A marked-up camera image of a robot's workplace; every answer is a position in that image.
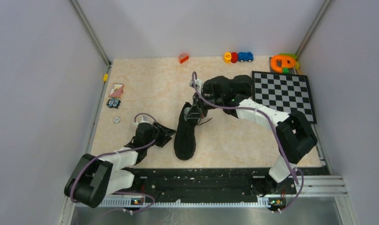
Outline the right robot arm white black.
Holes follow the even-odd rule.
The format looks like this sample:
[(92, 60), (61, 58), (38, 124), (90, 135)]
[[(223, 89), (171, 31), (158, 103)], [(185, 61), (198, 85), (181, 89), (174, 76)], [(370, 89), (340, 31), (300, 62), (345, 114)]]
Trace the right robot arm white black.
[(232, 79), (217, 76), (205, 82), (194, 78), (190, 81), (190, 87), (195, 89), (193, 102), (184, 104), (174, 138), (174, 151), (180, 160), (189, 160), (194, 156), (194, 129), (209, 110), (217, 108), (273, 133), (280, 156), (268, 172), (270, 177), (265, 180), (266, 189), (271, 193), (278, 193), (284, 188), (284, 180), (289, 175), (295, 175), (299, 161), (317, 145), (316, 135), (302, 112), (278, 111), (250, 98), (253, 90), (252, 79), (248, 75), (237, 75)]

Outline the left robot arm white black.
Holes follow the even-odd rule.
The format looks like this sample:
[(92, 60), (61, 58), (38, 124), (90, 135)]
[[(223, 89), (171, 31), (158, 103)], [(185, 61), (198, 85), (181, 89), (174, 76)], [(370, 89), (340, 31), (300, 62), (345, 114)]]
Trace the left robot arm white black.
[(99, 156), (82, 155), (65, 185), (64, 195), (74, 203), (96, 208), (116, 191), (137, 193), (141, 181), (126, 168), (140, 163), (150, 147), (165, 146), (175, 133), (158, 122), (138, 123), (135, 135), (123, 148)]

